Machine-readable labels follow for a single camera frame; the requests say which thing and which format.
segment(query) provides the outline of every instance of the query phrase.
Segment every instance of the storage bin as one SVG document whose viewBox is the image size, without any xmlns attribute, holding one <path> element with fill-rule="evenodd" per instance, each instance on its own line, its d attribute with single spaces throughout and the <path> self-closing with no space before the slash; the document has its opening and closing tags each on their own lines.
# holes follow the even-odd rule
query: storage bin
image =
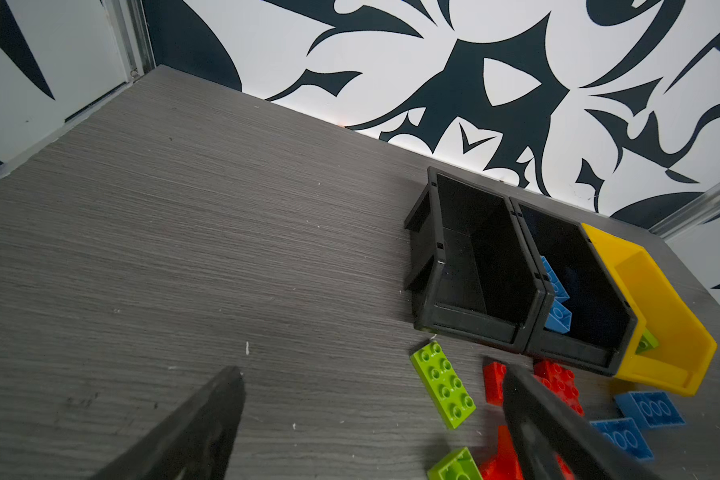
<svg viewBox="0 0 720 480">
<path fill-rule="evenodd" d="M 508 197 L 435 168 L 428 179 L 405 220 L 414 326 L 523 351 L 540 314 L 546 322 L 554 290 Z"/>
<path fill-rule="evenodd" d="M 594 226 L 583 227 L 638 319 L 616 377 L 695 395 L 717 343 L 642 246 Z M 638 354 L 646 329 L 659 344 Z"/>
<path fill-rule="evenodd" d="M 531 254 L 546 257 L 570 295 L 565 306 L 573 316 L 565 334 L 537 322 L 526 353 L 615 375 L 637 325 L 630 304 L 579 223 L 516 198 L 511 202 Z"/>
</svg>

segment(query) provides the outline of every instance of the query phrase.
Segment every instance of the lime green duplo block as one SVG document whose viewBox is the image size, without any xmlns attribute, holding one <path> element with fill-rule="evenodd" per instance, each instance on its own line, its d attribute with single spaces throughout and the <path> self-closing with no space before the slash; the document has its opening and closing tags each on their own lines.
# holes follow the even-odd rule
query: lime green duplo block
<svg viewBox="0 0 720 480">
<path fill-rule="evenodd" d="M 474 412 L 474 400 L 456 376 L 440 344 L 432 342 L 411 355 L 411 362 L 427 387 L 443 422 L 453 429 Z"/>
<path fill-rule="evenodd" d="M 453 450 L 427 472 L 429 480 L 483 480 L 467 447 Z"/>
<path fill-rule="evenodd" d="M 640 343 L 637 344 L 637 350 L 635 353 L 643 353 L 648 350 L 653 350 L 659 346 L 659 340 L 653 336 L 648 329 L 643 330 L 643 335 L 640 337 Z"/>
</svg>

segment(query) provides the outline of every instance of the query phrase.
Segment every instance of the empty black bin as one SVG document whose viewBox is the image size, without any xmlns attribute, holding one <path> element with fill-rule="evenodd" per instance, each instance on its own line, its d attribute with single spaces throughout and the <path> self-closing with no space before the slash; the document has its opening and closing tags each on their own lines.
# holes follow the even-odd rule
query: empty black bin
<svg viewBox="0 0 720 480">
<path fill-rule="evenodd" d="M 412 292 L 414 326 L 522 352 L 554 294 L 509 198 L 434 168 L 428 178 L 405 221 L 412 264 L 405 288 Z"/>
<path fill-rule="evenodd" d="M 593 372 L 614 375 L 637 324 L 629 303 L 608 273 L 580 223 L 511 199 L 534 259 L 547 258 L 570 295 L 570 331 L 560 334 L 539 321 L 526 353 Z"/>
</svg>

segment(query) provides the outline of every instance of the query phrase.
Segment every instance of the blue brick inside bin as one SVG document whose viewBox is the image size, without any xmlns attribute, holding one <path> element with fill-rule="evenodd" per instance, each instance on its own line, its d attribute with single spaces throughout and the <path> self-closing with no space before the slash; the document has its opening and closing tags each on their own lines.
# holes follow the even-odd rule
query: blue brick inside bin
<svg viewBox="0 0 720 480">
<path fill-rule="evenodd" d="M 666 392 L 627 392 L 614 400 L 624 416 L 635 419 L 638 428 L 653 430 L 686 424 Z"/>
<path fill-rule="evenodd" d="M 547 322 L 544 324 L 544 328 L 558 333 L 568 333 L 570 330 L 570 318 L 570 310 L 556 300 L 552 302 L 552 308 L 550 308 L 550 314 L 547 315 Z"/>
<path fill-rule="evenodd" d="M 615 446 L 634 458 L 642 461 L 653 460 L 653 452 L 632 418 L 595 420 L 590 424 L 600 430 Z"/>
<path fill-rule="evenodd" d="M 544 258 L 544 255 L 541 256 L 541 263 L 544 264 L 544 269 L 547 271 L 547 275 L 550 278 L 550 282 L 552 283 L 552 287 L 554 287 L 554 298 L 558 302 L 565 302 L 570 298 L 570 295 L 565 291 L 565 288 L 563 287 L 563 284 L 560 283 L 560 279 L 557 278 L 557 275 L 555 275 L 554 270 L 552 270 L 552 267 L 550 266 L 549 262 L 547 262 L 547 259 Z"/>
</svg>

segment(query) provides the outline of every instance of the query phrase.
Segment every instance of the toy building block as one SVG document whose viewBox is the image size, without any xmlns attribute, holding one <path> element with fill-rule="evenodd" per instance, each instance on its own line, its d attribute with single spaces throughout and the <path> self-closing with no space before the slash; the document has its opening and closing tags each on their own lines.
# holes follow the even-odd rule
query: toy building block
<svg viewBox="0 0 720 480">
<path fill-rule="evenodd" d="M 453 450 L 427 472 L 428 480 L 480 480 L 480 471 L 467 447 Z"/>
<path fill-rule="evenodd" d="M 638 428 L 653 430 L 686 424 L 666 392 L 627 392 L 614 400 L 625 417 L 634 418 Z"/>
<path fill-rule="evenodd" d="M 653 452 L 632 418 L 595 420 L 590 424 L 600 430 L 612 443 L 638 460 L 653 460 Z"/>
<path fill-rule="evenodd" d="M 555 457 L 565 480 L 574 480 L 574 473 L 563 462 L 563 459 L 560 456 Z M 514 450 L 512 436 L 506 425 L 499 426 L 498 450 L 495 456 L 480 466 L 480 476 L 483 480 L 523 480 L 518 454 Z"/>
<path fill-rule="evenodd" d="M 580 416 L 584 416 L 584 409 L 579 403 L 579 389 L 574 384 L 576 375 L 571 370 L 549 360 L 542 360 L 534 365 L 534 373 L 551 384 L 552 393 Z"/>
<path fill-rule="evenodd" d="M 553 332 L 568 333 L 570 331 L 570 318 L 570 310 L 555 299 L 555 301 L 552 302 L 549 315 L 547 315 L 547 322 L 544 324 L 544 328 L 552 330 Z"/>
<path fill-rule="evenodd" d="M 643 330 L 643 335 L 640 336 L 640 343 L 637 344 L 637 350 L 635 353 L 643 353 L 648 350 L 653 350 L 659 346 L 659 341 L 653 336 L 648 329 Z"/>
<path fill-rule="evenodd" d="M 558 302 L 565 302 L 568 300 L 570 295 L 568 295 L 565 291 L 563 284 L 560 283 L 560 280 L 557 278 L 557 275 L 555 275 L 555 272 L 552 270 L 549 262 L 547 262 L 547 259 L 544 258 L 544 255 L 541 256 L 541 263 L 544 264 L 544 269 L 547 271 L 547 275 L 549 276 L 552 287 L 554 288 L 554 298 Z"/>
<path fill-rule="evenodd" d="M 432 342 L 417 351 L 411 355 L 411 362 L 427 387 L 445 425 L 451 429 L 460 426 L 476 407 L 440 344 Z"/>
<path fill-rule="evenodd" d="M 502 406 L 504 404 L 504 375 L 507 374 L 507 367 L 503 363 L 493 362 L 483 367 L 483 379 L 485 380 L 485 401 L 491 405 Z"/>
</svg>

